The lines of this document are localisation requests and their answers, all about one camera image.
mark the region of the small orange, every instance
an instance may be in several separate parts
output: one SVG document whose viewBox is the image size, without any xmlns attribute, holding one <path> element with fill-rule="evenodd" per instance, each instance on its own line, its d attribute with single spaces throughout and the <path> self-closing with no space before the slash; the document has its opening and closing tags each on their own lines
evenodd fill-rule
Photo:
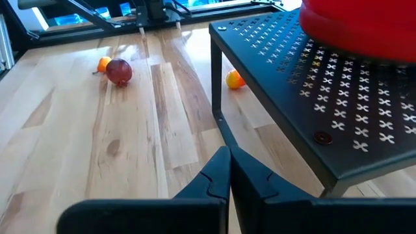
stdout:
<svg viewBox="0 0 416 234">
<path fill-rule="evenodd" d="M 97 72 L 105 72 L 105 68 L 107 67 L 107 64 L 111 61 L 112 59 L 110 57 L 102 57 L 100 58 L 99 62 L 98 62 L 98 66 L 97 66 Z"/>
<path fill-rule="evenodd" d="M 227 74 L 226 83 L 230 89 L 238 89 L 246 85 L 246 82 L 237 70 L 231 70 Z"/>
</svg>

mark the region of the wood grain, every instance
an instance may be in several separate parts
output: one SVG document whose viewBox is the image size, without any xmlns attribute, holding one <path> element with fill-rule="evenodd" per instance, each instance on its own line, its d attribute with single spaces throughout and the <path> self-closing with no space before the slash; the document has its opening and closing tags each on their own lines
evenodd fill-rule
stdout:
<svg viewBox="0 0 416 234">
<path fill-rule="evenodd" d="M 54 233 L 89 198 L 171 198 L 224 145 L 211 114 L 208 23 L 28 51 L 0 82 L 0 233 Z M 133 68 L 127 88 L 92 75 L 102 56 Z M 223 78 L 233 69 L 223 57 Z M 237 142 L 319 195 L 322 185 L 248 87 L 222 85 Z M 416 167 L 348 197 L 416 196 Z M 230 201 L 229 232 L 240 233 Z"/>
</svg>

